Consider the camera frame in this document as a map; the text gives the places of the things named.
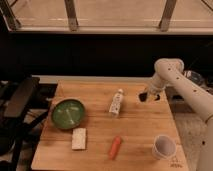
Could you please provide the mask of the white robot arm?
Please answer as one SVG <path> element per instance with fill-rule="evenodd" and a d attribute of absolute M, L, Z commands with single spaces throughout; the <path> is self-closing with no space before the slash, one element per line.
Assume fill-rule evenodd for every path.
<path fill-rule="evenodd" d="M 142 102 L 156 100 L 167 84 L 172 85 L 207 125 L 196 171 L 213 171 L 213 95 L 182 74 L 184 62 L 181 59 L 158 59 L 154 70 L 154 75 L 139 94 L 139 99 Z"/>

